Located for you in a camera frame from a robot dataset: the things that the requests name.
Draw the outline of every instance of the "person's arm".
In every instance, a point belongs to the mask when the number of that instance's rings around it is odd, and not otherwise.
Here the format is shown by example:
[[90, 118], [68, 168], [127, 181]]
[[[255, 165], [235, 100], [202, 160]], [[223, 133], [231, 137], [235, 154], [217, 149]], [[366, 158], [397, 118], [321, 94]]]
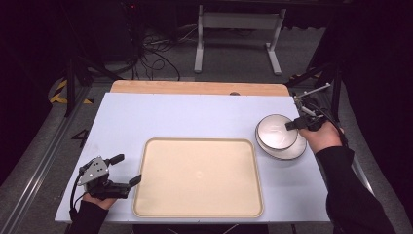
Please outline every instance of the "person's arm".
[[300, 130], [319, 159], [327, 184], [327, 212], [344, 233], [395, 233], [382, 205], [352, 169], [354, 151], [342, 146], [337, 130], [326, 122], [317, 132]]
[[97, 234], [106, 219], [109, 208], [116, 199], [107, 198], [103, 201], [91, 197], [89, 193], [83, 196], [79, 212], [70, 225], [69, 234]]

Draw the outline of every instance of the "white table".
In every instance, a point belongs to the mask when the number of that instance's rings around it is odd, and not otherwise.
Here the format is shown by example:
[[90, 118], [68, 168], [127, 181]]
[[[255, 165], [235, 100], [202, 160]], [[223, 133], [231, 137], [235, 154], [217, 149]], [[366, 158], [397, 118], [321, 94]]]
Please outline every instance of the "white table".
[[[128, 199], [111, 208], [106, 221], [116, 223], [276, 223], [329, 221], [327, 190], [309, 149], [296, 160], [266, 154], [254, 136], [258, 122], [270, 114], [298, 116], [292, 97], [161, 95], [108, 93], [98, 110], [88, 141], [68, 182], [56, 221], [70, 222], [69, 198], [79, 167], [100, 155], [120, 153], [125, 160], [111, 166], [110, 179], [128, 182], [137, 176], [142, 151], [152, 137], [246, 138], [255, 147], [264, 212], [257, 218], [147, 218], [133, 214], [134, 188]], [[83, 192], [78, 187], [76, 196]]]

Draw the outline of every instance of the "stainless steel bowl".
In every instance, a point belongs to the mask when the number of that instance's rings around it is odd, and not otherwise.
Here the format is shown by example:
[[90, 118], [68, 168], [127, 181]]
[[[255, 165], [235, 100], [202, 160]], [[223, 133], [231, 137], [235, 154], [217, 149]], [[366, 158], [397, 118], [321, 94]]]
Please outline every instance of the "stainless steel bowl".
[[285, 124], [288, 122], [291, 120], [283, 115], [269, 115], [258, 123], [255, 130], [255, 137], [261, 148], [282, 160], [299, 157], [307, 146], [307, 141], [297, 130], [286, 129]]

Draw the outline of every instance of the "hand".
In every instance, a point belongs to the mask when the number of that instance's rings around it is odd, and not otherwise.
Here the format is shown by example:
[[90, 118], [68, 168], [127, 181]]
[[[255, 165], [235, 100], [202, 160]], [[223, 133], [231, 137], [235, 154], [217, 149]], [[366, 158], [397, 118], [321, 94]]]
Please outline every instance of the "hand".
[[343, 145], [337, 129], [329, 121], [323, 123], [321, 128], [316, 132], [311, 132], [307, 129], [302, 129], [298, 132], [309, 142], [310, 148], [315, 154], [324, 148]]
[[83, 195], [83, 200], [86, 202], [94, 203], [100, 206], [101, 208], [105, 210], [109, 210], [110, 207], [116, 202], [116, 198], [106, 198], [105, 200], [100, 200], [98, 198], [94, 198], [91, 196], [91, 194], [86, 193]]

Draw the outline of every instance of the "wooden tray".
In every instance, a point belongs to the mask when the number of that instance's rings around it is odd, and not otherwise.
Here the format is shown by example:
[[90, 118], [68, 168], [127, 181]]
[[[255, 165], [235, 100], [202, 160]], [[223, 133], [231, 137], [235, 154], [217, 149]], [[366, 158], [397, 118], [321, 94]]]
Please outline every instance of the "wooden tray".
[[152, 138], [133, 210], [142, 217], [257, 217], [263, 203], [247, 139]]

